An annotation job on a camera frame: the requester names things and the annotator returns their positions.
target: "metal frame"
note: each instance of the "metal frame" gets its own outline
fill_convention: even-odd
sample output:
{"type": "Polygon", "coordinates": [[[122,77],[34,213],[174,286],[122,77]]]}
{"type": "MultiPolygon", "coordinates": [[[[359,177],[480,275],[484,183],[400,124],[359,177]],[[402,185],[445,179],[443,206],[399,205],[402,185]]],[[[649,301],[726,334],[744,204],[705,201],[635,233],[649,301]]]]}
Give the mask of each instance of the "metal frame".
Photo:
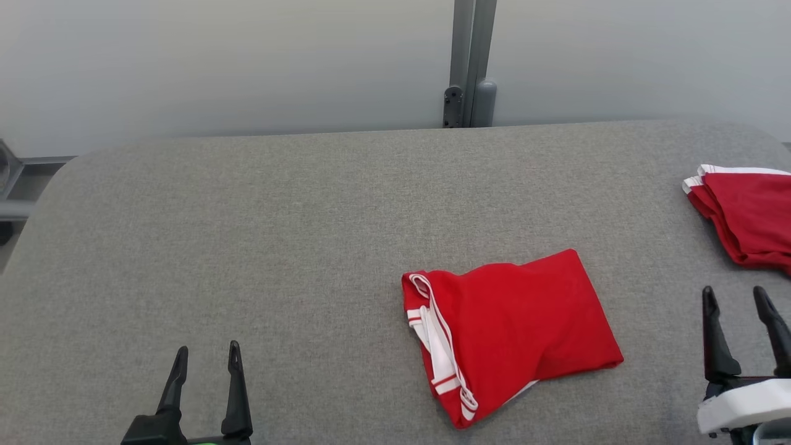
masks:
{"type": "Polygon", "coordinates": [[[0,182],[0,200],[4,200],[8,198],[13,185],[17,183],[19,175],[22,174],[23,166],[2,139],[0,139],[0,157],[3,157],[8,164],[8,177],[3,182],[0,182]]]}
{"type": "Polygon", "coordinates": [[[9,165],[9,176],[5,184],[0,184],[2,185],[0,188],[0,222],[25,221],[30,217],[36,204],[35,201],[8,199],[14,185],[27,168],[46,169],[47,165],[62,165],[75,158],[75,156],[57,156],[18,159],[2,139],[0,139],[0,156],[3,156],[9,165]]]}
{"type": "Polygon", "coordinates": [[[475,89],[486,77],[489,64],[489,48],[494,30],[494,12],[497,0],[477,0],[472,19],[472,36],[470,38],[470,57],[467,65],[467,84],[464,87],[463,125],[472,126],[473,108],[475,106],[475,89]]]}
{"type": "Polygon", "coordinates": [[[494,29],[497,0],[455,0],[449,87],[445,91],[443,125],[491,125],[497,85],[484,80],[494,29]],[[476,96],[481,99],[476,107],[476,96]]]}

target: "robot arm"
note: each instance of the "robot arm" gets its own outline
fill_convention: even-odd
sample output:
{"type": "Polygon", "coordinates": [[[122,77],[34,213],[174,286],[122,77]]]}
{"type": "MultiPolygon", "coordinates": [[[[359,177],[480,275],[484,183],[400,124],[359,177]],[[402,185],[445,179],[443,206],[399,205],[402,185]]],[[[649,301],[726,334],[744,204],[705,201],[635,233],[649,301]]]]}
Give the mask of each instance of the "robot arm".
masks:
{"type": "Polygon", "coordinates": [[[753,289],[753,297],[777,362],[774,376],[739,376],[741,366],[722,333],[717,299],[711,287],[703,289],[704,375],[709,385],[698,407],[698,427],[712,437],[727,432],[736,445],[752,443],[759,424],[791,417],[791,333],[762,287],[753,289]]]}
{"type": "Polygon", "coordinates": [[[176,360],[165,383],[162,397],[153,416],[137,416],[124,435],[121,445],[250,445],[252,420],[247,386],[239,344],[231,341],[228,356],[228,372],[231,384],[228,393],[228,408],[222,421],[222,436],[189,439],[184,437],[179,426],[181,420],[181,386],[187,381],[186,346],[179,348],[176,360]]]}

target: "gray fabric surface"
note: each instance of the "gray fabric surface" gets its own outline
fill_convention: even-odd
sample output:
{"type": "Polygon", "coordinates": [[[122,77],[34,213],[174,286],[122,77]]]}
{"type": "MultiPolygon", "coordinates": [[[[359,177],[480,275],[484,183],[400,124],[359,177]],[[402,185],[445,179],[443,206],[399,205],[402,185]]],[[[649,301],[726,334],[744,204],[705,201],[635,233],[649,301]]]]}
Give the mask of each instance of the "gray fabric surface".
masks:
{"type": "Polygon", "coordinates": [[[680,183],[791,169],[734,124],[174,139],[69,162],[0,278],[0,442],[118,443],[190,348],[182,427],[219,432],[239,340],[253,443],[712,443],[700,291],[748,374],[774,368],[751,288],[680,183]],[[541,382],[467,431],[430,396],[399,278],[575,248],[625,357],[541,382]]]}

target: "white wall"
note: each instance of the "white wall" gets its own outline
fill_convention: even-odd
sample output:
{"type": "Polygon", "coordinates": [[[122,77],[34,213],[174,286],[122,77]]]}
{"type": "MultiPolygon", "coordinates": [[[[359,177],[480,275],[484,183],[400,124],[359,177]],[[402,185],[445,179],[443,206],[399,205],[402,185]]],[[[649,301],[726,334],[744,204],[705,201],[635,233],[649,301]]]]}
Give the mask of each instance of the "white wall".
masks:
{"type": "Polygon", "coordinates": [[[440,127],[452,0],[0,0],[18,157],[139,138],[440,127]]]}
{"type": "Polygon", "coordinates": [[[791,141],[789,0],[500,0],[496,125],[707,115],[791,141]]]}

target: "folded red cloth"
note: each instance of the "folded red cloth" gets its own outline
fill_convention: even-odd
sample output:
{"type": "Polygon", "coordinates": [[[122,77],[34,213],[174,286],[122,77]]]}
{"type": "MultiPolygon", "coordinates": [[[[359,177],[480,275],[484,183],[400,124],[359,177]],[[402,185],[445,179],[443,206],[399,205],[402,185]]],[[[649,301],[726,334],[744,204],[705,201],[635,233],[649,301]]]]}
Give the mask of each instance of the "folded red cloth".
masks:
{"type": "Polygon", "coordinates": [[[461,276],[410,272],[401,283],[431,392],[457,428],[538,380],[623,361],[574,250],[461,276]]]}
{"type": "Polygon", "coordinates": [[[791,173],[703,164],[683,190],[735,263],[791,275],[791,173]]]}

